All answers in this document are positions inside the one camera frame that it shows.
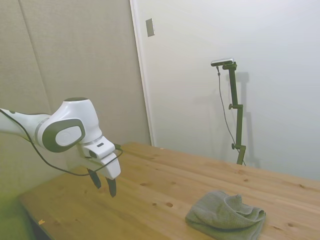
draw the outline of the black cable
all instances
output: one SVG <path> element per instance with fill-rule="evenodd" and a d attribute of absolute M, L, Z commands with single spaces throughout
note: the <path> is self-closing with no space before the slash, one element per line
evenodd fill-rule
<path fill-rule="evenodd" d="M 0 109 L 0 112 L 5 115 L 7 118 L 9 118 L 10 120 L 14 121 L 16 124 L 18 124 L 22 129 L 23 131 L 25 132 L 26 136 L 28 137 L 28 141 L 31 143 L 32 147 L 34 148 L 34 150 L 36 151 L 36 153 L 39 155 L 39 157 L 50 167 L 54 168 L 54 169 L 57 169 L 59 171 L 62 171 L 62 172 L 65 172 L 67 174 L 72 174 L 72 175 L 75 175 L 75 176 L 79 176 L 79 177 L 85 177 L 85 176 L 89 176 L 91 174 L 95 174 L 96 172 L 98 172 L 99 170 L 103 169 L 104 167 L 108 166 L 109 164 L 111 164 L 114 160 L 116 160 L 118 157 L 120 157 L 124 151 L 121 149 L 121 148 L 117 148 L 116 150 L 119 150 L 120 151 L 120 154 L 118 156 L 116 156 L 114 159 L 112 159 L 110 162 L 108 162 L 107 164 L 103 165 L 102 167 L 99 167 L 98 169 L 90 172 L 90 173 L 86 173 L 86 174 L 78 174 L 78 173 L 75 173 L 75 172 L 72 172 L 72 171 L 68 171 L 68 170 L 65 170 L 65 169 L 62 169 L 62 168 L 59 168 L 57 166 L 54 166 L 52 164 L 50 164 L 49 162 L 47 162 L 47 160 L 41 155 L 41 153 L 39 152 L 39 150 L 37 149 L 36 145 L 34 144 L 34 142 L 32 141 L 28 131 L 25 129 L 25 127 L 20 123 L 18 122 L 17 120 L 15 120 L 13 117 L 11 117 L 10 115 L 6 114 L 2 109 Z"/>
<path fill-rule="evenodd" d="M 230 128 L 229 128 L 229 125 L 228 125 L 228 122 L 227 122 L 226 111 L 225 111 L 225 105 L 224 105 L 224 101 L 222 100 L 222 94 L 221 94 L 221 83 L 220 83 L 220 81 L 221 81 L 221 80 L 220 80 L 220 75 L 221 75 L 221 73 L 220 73 L 220 71 L 219 71 L 219 67 L 218 67 L 218 66 L 216 66 L 216 69 L 218 70 L 218 77 L 219 77 L 219 93 L 220 93 L 220 99 L 221 99 L 221 103 L 222 103 L 222 109 L 223 109 L 224 121 L 225 121 L 226 127 L 228 128 L 228 131 L 229 131 L 229 133 L 230 133 L 230 136 L 231 136 L 231 138 L 232 138 L 233 144 L 234 144 L 234 145 L 236 145 L 236 142 L 235 142 L 234 136 L 232 135 L 232 133 L 231 133 L 231 131 L 230 131 Z"/>

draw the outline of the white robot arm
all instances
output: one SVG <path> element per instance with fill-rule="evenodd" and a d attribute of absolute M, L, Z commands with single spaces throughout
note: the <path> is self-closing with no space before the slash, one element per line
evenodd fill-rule
<path fill-rule="evenodd" d="M 79 159 L 80 164 L 87 167 L 97 188 L 101 183 L 92 170 L 106 165 L 98 173 L 106 177 L 109 189 L 116 187 L 114 179 L 121 172 L 117 156 L 113 153 L 116 147 L 103 136 L 96 110 L 89 99 L 68 98 L 53 115 L 23 114 L 0 108 L 0 133 L 15 134 L 29 141 L 21 126 L 8 116 L 25 128 L 33 143 L 50 152 L 62 153 L 77 146 L 83 157 Z M 112 192 L 115 195 L 115 189 L 110 189 Z"/>

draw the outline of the cloth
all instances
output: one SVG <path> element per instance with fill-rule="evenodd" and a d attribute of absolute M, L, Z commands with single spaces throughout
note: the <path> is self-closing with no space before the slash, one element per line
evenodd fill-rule
<path fill-rule="evenodd" d="M 185 217 L 188 225 L 216 240 L 256 240 L 265 219 L 265 211 L 223 191 L 207 193 Z"/>

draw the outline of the white wall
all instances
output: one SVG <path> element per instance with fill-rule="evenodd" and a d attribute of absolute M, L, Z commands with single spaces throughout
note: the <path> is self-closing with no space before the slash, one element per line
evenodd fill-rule
<path fill-rule="evenodd" d="M 156 146 L 236 162 L 210 66 L 234 57 L 246 163 L 320 180 L 320 1 L 133 2 Z M 235 134 L 236 111 L 226 111 Z"/>

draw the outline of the door frame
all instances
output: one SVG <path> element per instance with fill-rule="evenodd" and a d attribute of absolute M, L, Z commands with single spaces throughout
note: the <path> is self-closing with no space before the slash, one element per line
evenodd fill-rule
<path fill-rule="evenodd" d="M 138 61 L 139 61 L 139 67 L 140 67 L 140 74 L 141 74 L 141 82 L 142 82 L 142 89 L 143 89 L 143 95 L 144 95 L 144 102 L 145 102 L 145 108 L 146 108 L 146 117 L 148 121 L 149 126 L 149 132 L 150 132 L 150 140 L 152 146 L 157 146 L 155 142 L 155 133 L 153 131 L 152 127 L 152 118 L 151 118 L 151 108 L 150 108 L 150 97 L 149 97 L 149 91 L 148 91 L 148 75 L 144 64 L 143 59 L 143 46 L 141 44 L 141 29 L 138 25 L 138 0 L 130 0 L 130 7 L 131 7 L 131 15 L 132 15 L 132 22 L 133 22 L 133 29 L 134 29 L 134 37 L 135 37 L 135 43 L 136 43 L 136 50 L 138 54 Z"/>

